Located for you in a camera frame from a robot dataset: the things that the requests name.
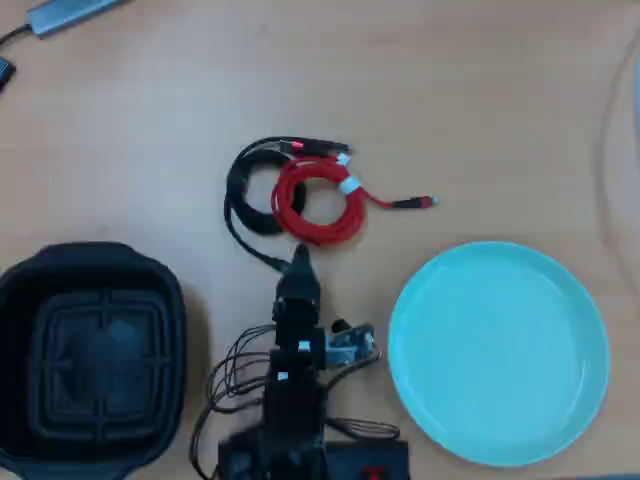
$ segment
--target red cable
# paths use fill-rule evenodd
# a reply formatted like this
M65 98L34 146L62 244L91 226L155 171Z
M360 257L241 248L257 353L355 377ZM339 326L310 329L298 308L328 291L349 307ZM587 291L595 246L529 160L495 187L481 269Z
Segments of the red cable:
M381 208L429 208L437 203L433 197L414 197L399 202L383 202L358 187L346 196L347 206L340 218L329 225L318 225L298 215L291 204L296 186L312 178L322 178L340 185L351 174L336 157L298 157L280 172L271 194L271 209L284 230L305 243L336 245L358 233L365 219L365 200Z

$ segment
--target white cable tie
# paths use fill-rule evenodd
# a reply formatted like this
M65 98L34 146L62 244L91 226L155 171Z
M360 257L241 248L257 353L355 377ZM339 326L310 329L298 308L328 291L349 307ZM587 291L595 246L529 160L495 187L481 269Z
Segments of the white cable tie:
M350 161L351 161L351 155L349 155L346 152L340 152L336 157L336 163L338 165L342 165L343 167L346 167Z
M340 184L340 191L349 195L359 189L362 185L360 185L360 181L353 175L350 175Z

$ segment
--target air fryer basket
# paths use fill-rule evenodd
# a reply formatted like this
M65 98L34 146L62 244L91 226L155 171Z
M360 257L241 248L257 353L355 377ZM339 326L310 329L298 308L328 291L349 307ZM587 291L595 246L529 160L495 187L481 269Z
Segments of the air fryer basket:
M0 279L0 465L116 480L169 446L185 389L175 276L116 243L48 247Z

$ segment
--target wooden table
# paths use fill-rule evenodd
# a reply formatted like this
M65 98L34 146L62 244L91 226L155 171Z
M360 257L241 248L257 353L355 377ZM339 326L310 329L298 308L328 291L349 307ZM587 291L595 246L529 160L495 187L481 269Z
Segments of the wooden table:
M1 3L6 31L36 2ZM0 100L0 264L52 242L117 240L171 266L191 309L187 408L171 449L132 478L195 479L187 443L208 365L241 329L269 321L277 281L225 230L226 172L262 136L345 140L371 191L443 201L420 213L370 208L360 241L314 251L325 322L372 321L384 344L398 292L427 259L461 242L512 240L587 285L613 367L587 434L522 470L474 466L435 445L384 365L355 376L331 408L400 424L416 479L640 472L632 65L598 146L639 24L630 0L135 0L47 41L25 39L3 51L20 73ZM267 192L252 186L264 206ZM340 208L317 198L325 213ZM286 256L294 245L248 238ZM212 424L205 464L246 421Z

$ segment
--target plate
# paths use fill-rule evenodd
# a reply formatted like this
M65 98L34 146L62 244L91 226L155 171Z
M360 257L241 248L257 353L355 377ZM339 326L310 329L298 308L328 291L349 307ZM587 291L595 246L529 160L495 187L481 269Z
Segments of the plate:
M504 242L456 247L415 274L393 310L389 363L427 435L497 467L573 443L595 418L610 369L584 286L547 255Z

